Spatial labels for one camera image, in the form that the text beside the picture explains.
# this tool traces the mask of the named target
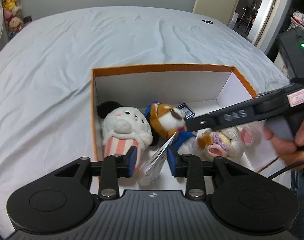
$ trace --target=cardboard box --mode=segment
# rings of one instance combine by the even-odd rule
[[[157,64],[95,68],[91,79],[92,133],[94,160],[101,161],[103,147],[101,120],[97,115],[99,103],[113,100],[123,106],[145,108],[153,101],[178,106],[186,103],[196,116],[249,100],[256,96],[255,90],[233,66],[205,64]],[[247,147],[240,164],[254,171],[261,171],[272,163],[277,155],[271,144],[263,137],[263,122],[249,124],[255,141]],[[149,147],[143,154],[141,165],[157,147]],[[137,177],[119,179],[122,189],[182,189],[185,180],[171,176],[167,162],[153,184],[140,187]]]

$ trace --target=plush toy pile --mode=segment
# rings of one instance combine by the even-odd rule
[[[22,5],[20,0],[3,0],[3,13],[11,40],[24,27],[21,17]]]
[[[245,147],[253,143],[253,135],[246,126],[209,130],[197,136],[197,132],[187,131],[185,115],[180,109],[159,102],[148,106],[144,115],[137,108],[124,107],[114,101],[100,104],[97,111],[103,119],[104,157],[125,155],[131,146],[136,146],[134,171],[139,169],[142,154],[148,146],[157,145],[160,138],[169,139],[174,134],[172,145],[179,154],[205,154],[211,160],[222,156],[238,162]]]

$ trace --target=panda plush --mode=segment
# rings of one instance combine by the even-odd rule
[[[151,127],[134,107],[125,107],[115,101],[107,101],[97,107],[98,116],[103,119],[102,135],[104,157],[114,154],[125,155],[131,146],[137,147],[137,171],[141,155],[152,143]]]

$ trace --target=wrinkled sheet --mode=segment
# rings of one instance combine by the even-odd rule
[[[257,92],[288,83],[259,49],[198,14],[105,7],[32,22],[0,52],[3,237],[14,230],[6,213],[13,191],[81,156],[93,157],[91,69],[145,63],[233,65]]]

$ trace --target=brown dog plush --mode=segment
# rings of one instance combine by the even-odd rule
[[[160,136],[168,139],[177,132],[172,145],[180,154],[191,152],[196,135],[187,131],[185,114],[180,109],[154,102],[145,110],[144,116],[151,126],[153,136],[151,145],[156,145]]]

